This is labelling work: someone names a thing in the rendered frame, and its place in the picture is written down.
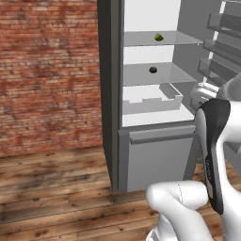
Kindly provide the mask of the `clear fridge door bin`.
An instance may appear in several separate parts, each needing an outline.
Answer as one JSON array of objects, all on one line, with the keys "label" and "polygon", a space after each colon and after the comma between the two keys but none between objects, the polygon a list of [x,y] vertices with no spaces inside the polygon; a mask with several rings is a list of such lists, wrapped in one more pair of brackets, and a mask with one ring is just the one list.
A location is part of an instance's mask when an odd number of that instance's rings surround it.
[{"label": "clear fridge door bin", "polygon": [[241,66],[241,49],[219,40],[206,40],[204,49]]},{"label": "clear fridge door bin", "polygon": [[211,13],[208,19],[208,28],[217,31],[222,34],[226,34],[231,37],[235,37],[241,40],[241,17]]},{"label": "clear fridge door bin", "polygon": [[200,60],[198,71],[218,87],[239,74],[239,71],[236,71],[234,68],[227,67],[209,58],[202,58]]}]

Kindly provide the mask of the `glass fridge shelf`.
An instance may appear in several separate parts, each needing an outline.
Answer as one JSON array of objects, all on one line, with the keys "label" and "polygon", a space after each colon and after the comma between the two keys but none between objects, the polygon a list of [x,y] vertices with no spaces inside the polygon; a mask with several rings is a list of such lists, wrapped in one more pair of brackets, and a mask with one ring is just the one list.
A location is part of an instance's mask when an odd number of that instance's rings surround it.
[{"label": "glass fridge shelf", "polygon": [[[156,41],[155,35],[160,33],[164,39]],[[138,31],[124,33],[124,46],[157,46],[157,45],[186,45],[202,44],[198,40],[179,31]]]},{"label": "glass fridge shelf", "polygon": [[[150,67],[156,67],[157,73],[150,73]],[[125,87],[185,82],[195,82],[195,79],[172,62],[123,66],[123,85]]]}]

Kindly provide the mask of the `white fridge crisper drawer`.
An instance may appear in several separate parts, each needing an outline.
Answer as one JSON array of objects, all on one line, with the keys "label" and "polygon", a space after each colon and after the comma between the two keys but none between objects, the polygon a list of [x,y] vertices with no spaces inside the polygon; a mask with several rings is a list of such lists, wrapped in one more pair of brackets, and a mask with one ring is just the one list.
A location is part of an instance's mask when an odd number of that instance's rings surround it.
[{"label": "white fridge crisper drawer", "polygon": [[122,113],[139,114],[180,108],[183,94],[172,84],[124,87]]}]

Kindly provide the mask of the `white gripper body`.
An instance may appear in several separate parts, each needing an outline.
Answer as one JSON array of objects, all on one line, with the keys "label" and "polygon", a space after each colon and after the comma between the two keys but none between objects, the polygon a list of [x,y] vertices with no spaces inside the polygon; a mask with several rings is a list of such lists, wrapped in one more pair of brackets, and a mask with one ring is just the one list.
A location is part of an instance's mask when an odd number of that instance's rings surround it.
[{"label": "white gripper body", "polygon": [[217,96],[218,87],[209,83],[198,83],[190,92],[191,106],[197,109],[206,101],[213,99]]}]

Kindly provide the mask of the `grey fridge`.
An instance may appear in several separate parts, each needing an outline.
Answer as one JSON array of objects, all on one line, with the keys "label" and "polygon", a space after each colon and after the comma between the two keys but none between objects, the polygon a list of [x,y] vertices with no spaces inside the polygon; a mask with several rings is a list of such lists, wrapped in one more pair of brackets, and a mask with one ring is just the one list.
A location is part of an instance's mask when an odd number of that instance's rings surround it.
[{"label": "grey fridge", "polygon": [[[115,192],[119,192],[119,130],[195,125],[197,110],[191,112],[185,107],[184,95],[177,110],[127,115],[122,113],[123,66],[174,63],[174,48],[179,46],[125,47],[124,33],[179,31],[181,4],[182,0],[97,0],[103,145],[111,186]],[[180,83],[169,84],[177,88]],[[200,158],[201,144],[196,134],[183,180],[192,178]]]}]

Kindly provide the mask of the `grey freezer drawer front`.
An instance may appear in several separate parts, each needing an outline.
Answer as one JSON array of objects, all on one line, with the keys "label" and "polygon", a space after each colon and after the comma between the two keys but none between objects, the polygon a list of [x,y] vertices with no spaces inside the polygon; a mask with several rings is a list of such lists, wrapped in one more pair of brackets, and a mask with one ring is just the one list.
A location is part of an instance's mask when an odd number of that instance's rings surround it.
[{"label": "grey freezer drawer front", "polygon": [[130,133],[119,130],[119,192],[145,190],[150,184],[182,181],[196,137],[192,135],[161,141],[131,144]]}]

